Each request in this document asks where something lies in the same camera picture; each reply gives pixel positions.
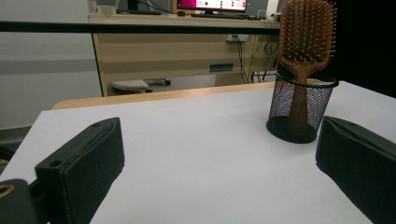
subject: electrical outlet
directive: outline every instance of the electrical outlet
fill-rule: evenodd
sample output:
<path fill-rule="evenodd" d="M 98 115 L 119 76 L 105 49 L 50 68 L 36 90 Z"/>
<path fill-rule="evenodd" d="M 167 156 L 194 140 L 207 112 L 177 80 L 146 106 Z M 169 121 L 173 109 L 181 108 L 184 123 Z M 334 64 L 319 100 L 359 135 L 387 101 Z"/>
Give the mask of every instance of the electrical outlet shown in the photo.
<path fill-rule="evenodd" d="M 239 40 L 241 42 L 248 41 L 248 35 L 227 35 L 227 38 L 225 40 L 227 40 L 227 41 L 237 41 L 238 40 L 238 38 L 236 38 L 237 36 L 239 37 Z"/>

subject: hairbrush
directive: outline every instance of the hairbrush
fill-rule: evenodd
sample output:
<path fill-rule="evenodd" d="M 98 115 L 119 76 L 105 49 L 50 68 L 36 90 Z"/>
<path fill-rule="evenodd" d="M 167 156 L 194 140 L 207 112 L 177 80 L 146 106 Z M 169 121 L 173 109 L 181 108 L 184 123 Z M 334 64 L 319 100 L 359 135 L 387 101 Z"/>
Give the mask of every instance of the hairbrush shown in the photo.
<path fill-rule="evenodd" d="M 335 44 L 335 4 L 324 0 L 291 0 L 282 10 L 279 63 L 294 74 L 288 129 L 301 136 L 308 128 L 306 88 L 309 76 L 329 64 Z"/>

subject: cup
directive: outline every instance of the cup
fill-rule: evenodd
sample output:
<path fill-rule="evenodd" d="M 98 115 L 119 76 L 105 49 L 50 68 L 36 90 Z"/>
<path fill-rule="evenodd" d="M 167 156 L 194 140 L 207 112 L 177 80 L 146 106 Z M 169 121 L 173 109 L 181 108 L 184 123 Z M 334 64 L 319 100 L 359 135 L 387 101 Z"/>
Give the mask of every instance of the cup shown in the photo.
<path fill-rule="evenodd" d="M 332 89 L 338 84 L 334 77 L 320 72 L 300 83 L 289 70 L 277 70 L 267 130 L 292 143 L 315 141 Z"/>

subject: table surface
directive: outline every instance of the table surface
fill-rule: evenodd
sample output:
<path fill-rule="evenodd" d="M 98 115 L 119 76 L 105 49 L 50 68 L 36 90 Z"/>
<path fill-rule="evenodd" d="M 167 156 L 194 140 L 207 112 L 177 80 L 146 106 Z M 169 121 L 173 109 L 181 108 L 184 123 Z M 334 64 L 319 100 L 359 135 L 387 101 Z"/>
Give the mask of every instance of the table surface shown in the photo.
<path fill-rule="evenodd" d="M 92 223 L 371 223 L 316 166 L 317 141 L 265 128 L 273 90 L 43 111 L 0 180 L 34 167 L 86 127 L 121 121 L 125 166 Z M 325 115 L 396 142 L 395 99 L 340 82 Z"/>

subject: computer monitor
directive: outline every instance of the computer monitor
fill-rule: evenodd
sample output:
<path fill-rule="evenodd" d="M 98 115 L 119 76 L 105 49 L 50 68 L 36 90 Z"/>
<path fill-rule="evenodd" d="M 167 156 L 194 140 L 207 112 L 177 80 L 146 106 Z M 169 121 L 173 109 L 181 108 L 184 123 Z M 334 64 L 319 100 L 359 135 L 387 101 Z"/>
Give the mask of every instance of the computer monitor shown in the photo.
<path fill-rule="evenodd" d="M 205 14 L 214 11 L 245 13 L 247 0 L 177 0 L 177 9 L 202 10 Z"/>

